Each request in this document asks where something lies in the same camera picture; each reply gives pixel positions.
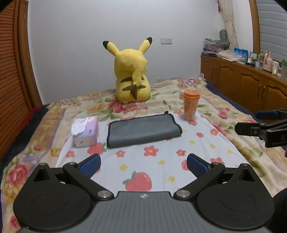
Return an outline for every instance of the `logo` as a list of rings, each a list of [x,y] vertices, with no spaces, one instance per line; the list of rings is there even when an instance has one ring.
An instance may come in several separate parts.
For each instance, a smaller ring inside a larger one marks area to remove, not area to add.
[[[143,199],[145,199],[145,198],[149,197],[149,195],[143,193],[143,194],[140,195],[140,197],[143,198]]]

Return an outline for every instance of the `folded cloth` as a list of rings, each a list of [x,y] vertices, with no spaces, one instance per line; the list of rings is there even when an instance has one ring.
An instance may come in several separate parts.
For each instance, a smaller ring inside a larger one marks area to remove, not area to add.
[[[123,121],[113,121],[108,128],[107,146],[109,148],[150,143],[180,137],[181,127],[173,115],[138,117]]]

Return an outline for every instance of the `metal screw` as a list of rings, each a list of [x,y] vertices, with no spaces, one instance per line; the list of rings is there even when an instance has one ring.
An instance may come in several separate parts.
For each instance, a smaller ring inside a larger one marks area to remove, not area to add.
[[[176,192],[176,195],[178,195],[179,197],[188,197],[190,195],[190,192],[187,190],[178,190]]]
[[[112,195],[112,193],[108,190],[98,191],[98,196],[101,198],[108,198]]]

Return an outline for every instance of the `orange lid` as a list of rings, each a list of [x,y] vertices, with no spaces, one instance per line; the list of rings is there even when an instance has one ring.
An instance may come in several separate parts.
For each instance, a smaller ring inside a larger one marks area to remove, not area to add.
[[[188,98],[188,99],[200,99],[199,93],[196,91],[192,91],[192,90],[186,90],[183,93],[183,97]]]

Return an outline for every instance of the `tissue box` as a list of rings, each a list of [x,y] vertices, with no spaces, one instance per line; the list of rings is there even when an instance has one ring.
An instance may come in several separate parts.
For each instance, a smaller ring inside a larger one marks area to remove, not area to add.
[[[73,140],[76,147],[96,145],[98,141],[98,133],[99,133],[99,122],[98,117],[95,116],[94,120],[87,123],[84,132],[76,136],[73,136]]]

